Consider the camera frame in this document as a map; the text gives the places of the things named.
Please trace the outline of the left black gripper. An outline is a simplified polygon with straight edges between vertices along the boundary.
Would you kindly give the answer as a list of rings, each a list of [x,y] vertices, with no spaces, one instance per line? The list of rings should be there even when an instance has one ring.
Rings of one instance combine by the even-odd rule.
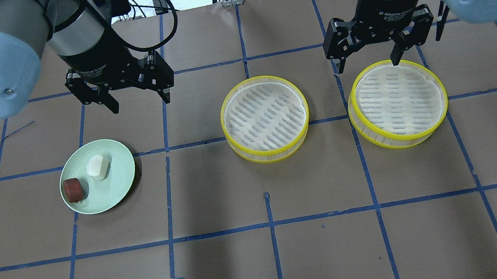
[[[98,103],[118,114],[119,102],[110,90],[127,87],[157,91],[164,103],[171,102],[175,77],[166,60],[157,50],[136,58],[112,30],[106,30],[90,49],[61,58],[73,74],[65,85],[82,103]]]

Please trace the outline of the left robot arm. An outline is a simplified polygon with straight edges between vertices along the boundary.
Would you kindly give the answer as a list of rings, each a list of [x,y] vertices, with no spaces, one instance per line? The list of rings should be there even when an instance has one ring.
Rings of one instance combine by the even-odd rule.
[[[127,43],[112,19],[130,12],[129,0],[0,0],[0,119],[26,106],[49,46],[69,69],[66,88],[84,105],[117,114],[111,91],[128,87],[156,92],[170,102],[174,70],[152,47]]]

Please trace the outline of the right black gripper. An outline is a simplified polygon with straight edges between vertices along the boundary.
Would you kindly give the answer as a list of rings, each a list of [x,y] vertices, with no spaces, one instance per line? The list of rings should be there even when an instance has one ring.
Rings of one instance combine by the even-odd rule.
[[[324,55],[335,59],[337,73],[345,70],[347,57],[364,46],[392,40],[390,53],[393,66],[413,46],[427,41],[433,14],[419,0],[357,0],[353,18],[330,19],[323,42]]]

